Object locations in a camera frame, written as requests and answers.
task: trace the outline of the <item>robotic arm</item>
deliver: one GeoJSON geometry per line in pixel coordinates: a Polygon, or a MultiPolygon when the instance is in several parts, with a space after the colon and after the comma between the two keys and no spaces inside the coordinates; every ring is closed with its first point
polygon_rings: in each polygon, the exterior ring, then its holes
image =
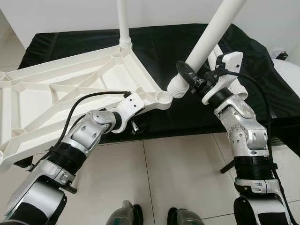
{"type": "Polygon", "coordinates": [[[63,211],[67,197],[60,188],[71,187],[75,174],[89,157],[101,136],[122,132],[131,117],[144,108],[143,100],[131,94],[111,110],[89,111],[67,135],[49,149],[27,179],[12,195],[4,221],[16,225],[53,225],[63,211]]]}
{"type": "Polygon", "coordinates": [[[198,94],[204,104],[214,108],[214,114],[225,127],[232,147],[237,177],[234,185],[240,197],[234,202],[238,225],[291,225],[290,212],[281,192],[279,180],[274,178],[273,164],[267,146],[267,131],[256,120],[255,113],[243,100],[240,87],[232,90],[239,72],[241,52],[221,55],[216,69],[199,77],[185,62],[177,63],[177,70],[198,94]]]}

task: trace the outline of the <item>white cylindrical pipe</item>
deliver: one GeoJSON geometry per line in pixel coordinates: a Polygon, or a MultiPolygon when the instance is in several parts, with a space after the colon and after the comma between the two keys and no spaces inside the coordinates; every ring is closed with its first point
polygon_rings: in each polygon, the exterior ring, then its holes
{"type": "Polygon", "coordinates": [[[118,19],[120,29],[120,47],[131,47],[131,38],[129,36],[128,15],[126,0],[117,0],[118,4],[118,19]]]}
{"type": "MultiPolygon", "coordinates": [[[[195,72],[199,71],[246,1],[224,0],[222,2],[186,60],[186,63],[195,72]]],[[[181,98],[185,95],[188,88],[189,84],[177,74],[169,83],[168,92],[174,98],[181,98]]]]}

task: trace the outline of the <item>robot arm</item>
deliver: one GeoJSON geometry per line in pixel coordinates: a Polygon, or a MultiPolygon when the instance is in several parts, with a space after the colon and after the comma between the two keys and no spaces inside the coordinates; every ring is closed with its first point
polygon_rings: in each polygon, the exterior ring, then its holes
{"type": "Polygon", "coordinates": [[[131,117],[144,108],[143,100],[131,94],[111,110],[92,110],[73,125],[62,141],[51,147],[26,180],[12,195],[4,221],[16,224],[53,225],[63,211],[67,197],[60,188],[76,193],[71,187],[75,174],[89,157],[101,136],[120,133],[131,117]]]}
{"type": "Polygon", "coordinates": [[[200,95],[204,104],[214,108],[214,114],[227,131],[237,173],[234,185],[241,195],[234,202],[237,224],[292,225],[279,181],[273,175],[267,131],[243,101],[246,96],[242,89],[239,87],[231,92],[231,84],[237,77],[218,72],[239,72],[236,71],[241,63],[241,58],[236,58],[239,54],[242,58],[241,52],[219,56],[216,70],[203,77],[185,62],[178,62],[177,69],[192,93],[200,95]]]}

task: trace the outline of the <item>white plastic base frame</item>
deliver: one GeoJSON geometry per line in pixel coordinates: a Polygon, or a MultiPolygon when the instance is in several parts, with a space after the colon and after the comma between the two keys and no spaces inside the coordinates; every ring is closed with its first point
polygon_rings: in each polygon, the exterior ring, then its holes
{"type": "MultiPolygon", "coordinates": [[[[59,138],[74,102],[108,90],[137,93],[145,103],[140,113],[168,109],[172,102],[132,50],[121,51],[119,46],[0,72],[0,171],[47,151],[59,138]]],[[[76,108],[70,125],[89,110],[113,108],[123,99],[122,95],[88,98],[76,108]]]]}

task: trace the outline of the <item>black cable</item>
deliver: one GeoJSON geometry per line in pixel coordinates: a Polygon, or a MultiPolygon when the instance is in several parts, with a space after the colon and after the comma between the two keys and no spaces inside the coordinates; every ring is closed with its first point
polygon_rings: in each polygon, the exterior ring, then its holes
{"type": "Polygon", "coordinates": [[[265,104],[265,107],[266,107],[266,113],[267,113],[267,135],[268,135],[267,146],[268,146],[269,155],[270,155],[270,162],[272,164],[272,172],[273,172],[273,175],[274,175],[275,179],[278,180],[279,188],[280,188],[282,197],[284,199],[284,202],[286,204],[287,211],[290,215],[291,222],[294,225],[299,225],[298,223],[296,223],[296,221],[295,221],[295,219],[294,219],[294,217],[291,213],[290,207],[288,205],[288,202],[287,202],[287,199],[286,199],[286,196],[285,196],[284,188],[283,188],[283,186],[281,184],[281,181],[280,181],[280,178],[279,178],[279,176],[276,172],[276,168],[274,167],[272,145],[271,145],[271,142],[270,142],[270,139],[271,139],[271,113],[270,113],[270,105],[269,105],[268,98],[267,98],[266,94],[264,93],[263,89],[261,88],[261,86],[259,85],[259,83],[256,80],[254,80],[252,77],[250,77],[248,75],[244,75],[244,74],[230,72],[230,71],[226,71],[226,74],[235,75],[235,76],[238,76],[238,77],[244,77],[244,78],[248,79],[249,81],[251,81],[258,88],[258,90],[259,90],[259,92],[260,92],[260,94],[263,98],[263,101],[264,101],[264,104],[265,104]]]}
{"type": "MultiPolygon", "coordinates": [[[[75,108],[79,105],[79,103],[81,103],[83,100],[85,100],[86,98],[90,98],[90,97],[93,97],[93,96],[99,96],[99,95],[108,95],[108,94],[124,94],[124,97],[126,98],[127,96],[131,95],[131,92],[130,91],[102,91],[102,92],[96,92],[96,93],[92,93],[92,94],[88,94],[88,95],[85,95],[83,97],[81,97],[80,99],[78,99],[74,105],[72,106],[70,112],[69,112],[69,115],[67,117],[67,120],[66,120],[66,123],[65,123],[65,126],[64,126],[64,129],[58,139],[58,141],[56,142],[55,144],[55,147],[57,147],[59,145],[59,143],[61,142],[61,140],[64,138],[64,136],[66,135],[66,132],[67,132],[67,129],[68,129],[68,126],[69,126],[69,123],[70,123],[70,120],[71,120],[71,117],[72,117],[72,114],[75,110],[75,108]]],[[[72,127],[79,121],[81,120],[85,115],[79,117],[75,123],[72,125],[72,127]]],[[[47,152],[43,157],[41,157],[38,162],[36,163],[36,165],[38,165],[38,163],[47,158],[48,156],[50,155],[50,152],[47,152]]]]}

